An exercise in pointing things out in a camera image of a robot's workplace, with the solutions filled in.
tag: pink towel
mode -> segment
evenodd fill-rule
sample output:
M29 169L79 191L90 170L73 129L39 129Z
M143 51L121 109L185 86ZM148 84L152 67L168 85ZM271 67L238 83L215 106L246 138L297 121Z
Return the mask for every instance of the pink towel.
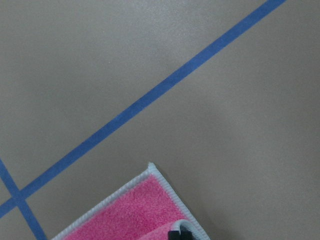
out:
M210 240L155 165L150 163L146 171L53 240L167 240L171 230L188 230L196 240Z

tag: pink mat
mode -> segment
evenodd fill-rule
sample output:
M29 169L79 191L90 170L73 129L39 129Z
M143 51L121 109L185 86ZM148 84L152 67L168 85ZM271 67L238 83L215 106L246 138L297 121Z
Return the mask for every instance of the pink mat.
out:
M155 165L106 198L53 240L167 240L168 231L208 235Z

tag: black clip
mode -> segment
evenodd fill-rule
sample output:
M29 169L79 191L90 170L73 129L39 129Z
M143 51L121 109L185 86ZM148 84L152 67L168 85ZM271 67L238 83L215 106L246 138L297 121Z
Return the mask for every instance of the black clip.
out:
M190 231L169 231L168 240L193 240L192 232Z

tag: blue tape line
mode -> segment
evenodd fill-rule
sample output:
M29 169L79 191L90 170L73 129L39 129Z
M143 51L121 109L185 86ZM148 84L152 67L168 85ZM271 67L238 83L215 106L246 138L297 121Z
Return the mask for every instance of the blue tape line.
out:
M12 195L12 199L15 202L16 206L19 208L21 211L24 219L28 223L30 229L32 230L34 236L36 237L37 240L46 240L47 237L42 230L40 224L38 223L36 217L32 213L30 207L28 206L27 202L25 199L22 198L20 191L12 179L11 175L9 174L6 166L0 159L0 177L2 181L4 182L6 188Z
M6 215L8 212L10 212L15 207L16 207L16 203L15 203L14 199L11 197L9 200L7 200L5 203L3 203L0 206L0 218L2 218L4 215Z
M250 13L247 17L241 20L238 24L228 30L225 34L199 52L196 56L186 62L178 70L168 76L165 80L147 92L143 97L129 106L126 110L121 112L118 116L112 119L109 123L99 129L96 133L90 136L87 140L69 152L66 156L56 162L43 174L29 183L25 188L23 188L20 193L23 198L28 198L50 180L60 174L63 170L68 168L76 160L94 148L97 144L107 138L110 134L132 119L135 115L141 112L144 108L149 106L156 99L161 97L177 83L183 80L186 76L191 74L194 70L204 64L207 60L213 57L215 54L220 52L224 47L233 42L236 38L242 35L245 31L259 22L266 15L271 13L277 7L279 7L286 0L268 0L255 11ZM7 208L0 208L0 216L2 211L6 211Z

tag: gray floor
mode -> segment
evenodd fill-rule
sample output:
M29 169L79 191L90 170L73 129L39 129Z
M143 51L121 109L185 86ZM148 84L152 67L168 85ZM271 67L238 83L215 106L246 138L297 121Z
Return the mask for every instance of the gray floor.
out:
M0 158L18 187L263 2L1 1ZM154 162L212 240L318 240L319 10L285 2L29 197L48 238ZM35 239L17 208L0 239Z

